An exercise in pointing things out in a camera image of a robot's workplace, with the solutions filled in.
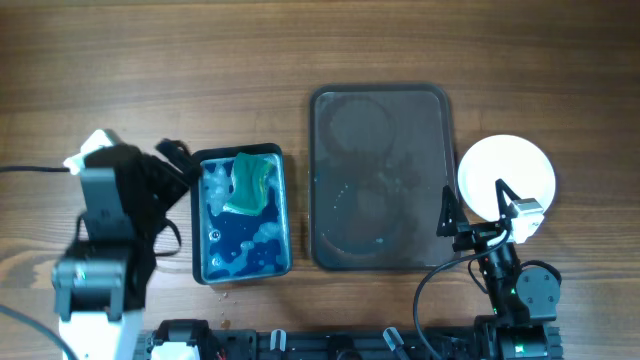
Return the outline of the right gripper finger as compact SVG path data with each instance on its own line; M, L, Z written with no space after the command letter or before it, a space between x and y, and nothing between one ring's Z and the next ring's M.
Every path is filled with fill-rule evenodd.
M507 199L513 202L514 200L520 200L520 197L502 179L495 181L495 188L499 216L501 219L508 219L511 217L511 212Z
M469 231L469 222L454 191L446 185L442 189L442 203L436 229L438 237L455 237Z

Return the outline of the green yellow sponge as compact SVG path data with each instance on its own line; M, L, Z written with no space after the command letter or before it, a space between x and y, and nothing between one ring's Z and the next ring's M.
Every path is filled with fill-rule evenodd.
M258 216L267 206L267 177L274 164L265 155L239 153L233 161L234 190L223 209L246 216Z

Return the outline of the white plate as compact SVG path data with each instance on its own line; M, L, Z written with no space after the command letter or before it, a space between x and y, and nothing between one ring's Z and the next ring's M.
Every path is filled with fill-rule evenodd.
M503 180L521 198L535 199L548 210L556 192L553 166L532 142L514 135L494 135L474 144L458 167L458 188L480 218L499 217L495 182Z

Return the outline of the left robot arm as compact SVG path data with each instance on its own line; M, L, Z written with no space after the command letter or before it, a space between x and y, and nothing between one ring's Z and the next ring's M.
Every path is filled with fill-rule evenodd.
M132 358L160 252L157 236L175 231L168 211L202 175L179 140L155 154L124 142L86 145L65 160L80 179L86 209L52 270L54 311L66 359Z

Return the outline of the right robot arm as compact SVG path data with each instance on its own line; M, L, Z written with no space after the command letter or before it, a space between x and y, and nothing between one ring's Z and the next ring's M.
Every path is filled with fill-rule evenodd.
M547 359L564 355L557 319L562 276L540 260L522 262L515 245L532 236L544 219L534 198L523 199L501 179L495 181L498 219L471 224L454 191L442 191L436 235L452 237L453 250L469 251L478 263L493 308L469 327L428 330L433 359Z

